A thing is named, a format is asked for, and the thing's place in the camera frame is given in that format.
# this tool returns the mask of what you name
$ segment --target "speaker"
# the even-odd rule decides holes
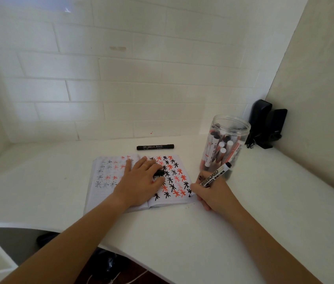
[[[287,113],[287,109],[275,109],[268,113],[260,136],[255,138],[257,145],[262,148],[272,148],[269,143],[281,139],[281,130]]]
[[[260,135],[264,129],[264,125],[267,119],[267,115],[272,109],[272,104],[264,101],[258,100],[253,104],[251,109],[249,123],[251,124],[250,134],[246,140],[246,144],[254,143],[254,138]]]

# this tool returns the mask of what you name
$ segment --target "notebook page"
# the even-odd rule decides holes
[[[196,195],[190,190],[191,180],[178,155],[157,155],[156,162],[163,165],[165,182],[148,201],[151,206],[196,202]]]
[[[122,179],[125,163],[128,158],[133,160],[132,165],[139,160],[138,154],[126,156],[103,156],[94,160],[84,214],[99,205],[113,192],[114,188]],[[131,207],[127,212],[142,209],[148,209],[148,204],[144,203],[140,206]]]

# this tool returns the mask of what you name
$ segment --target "clear plastic jar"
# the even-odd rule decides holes
[[[240,150],[246,142],[250,128],[251,125],[241,118],[216,115],[202,153],[200,170],[214,172],[225,162],[229,162],[231,168],[224,174],[224,177],[228,179]]]

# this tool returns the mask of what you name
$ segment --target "wooden floor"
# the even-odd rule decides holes
[[[118,277],[114,280],[113,284],[126,284],[132,281],[134,278],[145,272],[146,269],[142,266],[136,264],[135,262],[131,262],[130,265],[120,272]],[[93,277],[89,279],[91,276],[88,267],[84,267],[81,271],[79,277],[76,279],[75,284],[108,284],[110,281],[100,281],[96,280]],[[168,284],[167,282],[163,281],[158,276],[154,275],[151,272],[146,272],[137,280],[132,282],[132,284]]]

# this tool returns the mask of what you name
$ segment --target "desk surface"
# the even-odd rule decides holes
[[[0,157],[0,227],[63,231],[83,215],[92,161],[174,143],[191,179],[206,136],[34,143]],[[323,283],[334,283],[334,189],[275,149],[243,149],[228,184]],[[263,283],[236,232],[199,203],[125,214],[102,245],[174,283]]]

